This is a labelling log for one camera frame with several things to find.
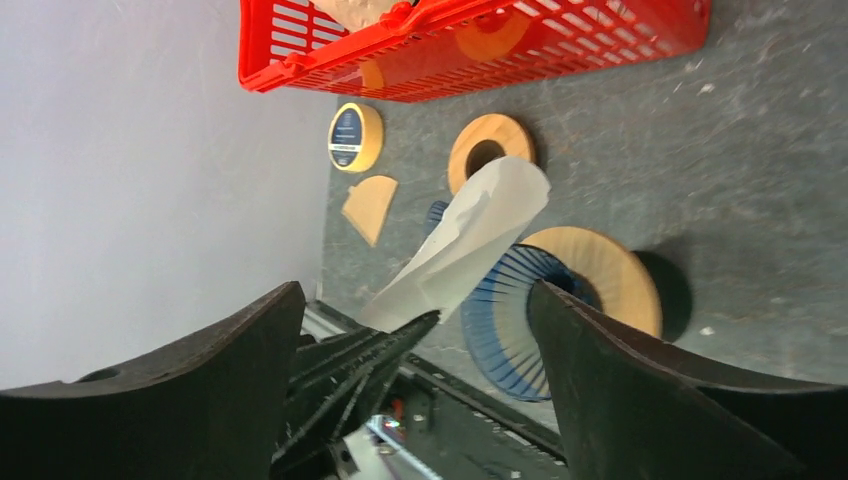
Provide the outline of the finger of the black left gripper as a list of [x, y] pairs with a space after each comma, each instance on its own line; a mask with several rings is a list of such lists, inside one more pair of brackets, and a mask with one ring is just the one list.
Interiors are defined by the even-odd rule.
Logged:
[[440, 312], [433, 310], [391, 333], [360, 327], [300, 347], [291, 377], [291, 403], [312, 411], [335, 402], [369, 371], [401, 359], [439, 320]]
[[[321, 340], [303, 334], [298, 349]], [[345, 438], [361, 428], [379, 410], [409, 352], [399, 360], [369, 371], [354, 389], [338, 397], [335, 402], [312, 411], [304, 405], [291, 403], [291, 375], [282, 404], [282, 423], [276, 440], [276, 451], [272, 455], [270, 477], [351, 478], [358, 471], [358, 466]]]

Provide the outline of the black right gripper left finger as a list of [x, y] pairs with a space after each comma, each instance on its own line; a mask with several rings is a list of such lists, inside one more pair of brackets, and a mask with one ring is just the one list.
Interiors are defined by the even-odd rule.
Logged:
[[77, 381], [1, 394], [5, 479], [265, 479], [305, 296], [231, 316]]

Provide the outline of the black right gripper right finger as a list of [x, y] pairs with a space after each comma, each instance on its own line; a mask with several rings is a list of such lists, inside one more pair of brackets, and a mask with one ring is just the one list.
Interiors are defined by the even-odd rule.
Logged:
[[847, 389], [725, 364], [539, 281], [528, 320], [575, 479], [843, 479]]

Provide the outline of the white paper coffee filter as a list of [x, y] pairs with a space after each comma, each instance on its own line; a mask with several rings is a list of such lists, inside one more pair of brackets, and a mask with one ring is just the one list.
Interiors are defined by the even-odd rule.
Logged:
[[506, 156], [485, 165], [357, 323], [390, 333], [428, 312], [451, 315], [545, 208], [550, 190], [546, 174], [526, 160]]

